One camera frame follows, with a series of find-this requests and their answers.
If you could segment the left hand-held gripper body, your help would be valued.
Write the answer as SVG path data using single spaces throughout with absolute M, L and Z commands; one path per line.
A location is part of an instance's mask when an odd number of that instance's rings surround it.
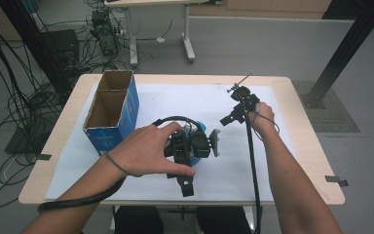
M 186 166 L 196 165 L 202 158 L 208 158 L 210 152 L 217 157 L 219 133 L 217 129 L 209 136 L 199 130 L 188 134 L 175 132 L 168 139 L 164 150 L 165 156 L 172 157 L 175 163 Z

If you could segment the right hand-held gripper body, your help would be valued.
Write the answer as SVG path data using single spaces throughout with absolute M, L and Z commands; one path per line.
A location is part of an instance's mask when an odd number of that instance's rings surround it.
M 233 109 L 233 113 L 256 110 L 256 105 L 259 103 L 260 99 L 255 94 L 252 94 L 249 88 L 235 85 L 230 92 L 231 98 L 238 102 Z

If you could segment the person's right hand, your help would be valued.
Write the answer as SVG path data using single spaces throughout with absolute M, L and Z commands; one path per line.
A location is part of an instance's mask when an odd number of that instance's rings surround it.
M 248 113 L 252 129 L 259 134 L 261 138 L 265 135 L 276 132 L 275 113 L 266 102 L 256 104 L 256 109 Z

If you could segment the person's left hand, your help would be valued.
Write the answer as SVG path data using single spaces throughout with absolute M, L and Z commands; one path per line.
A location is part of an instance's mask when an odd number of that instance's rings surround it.
M 174 174 L 193 176 L 189 166 L 173 163 L 165 157 L 165 144 L 171 134 L 183 131 L 175 122 L 158 128 L 154 125 L 139 128 L 106 155 L 105 168 L 116 179 L 124 176 Z

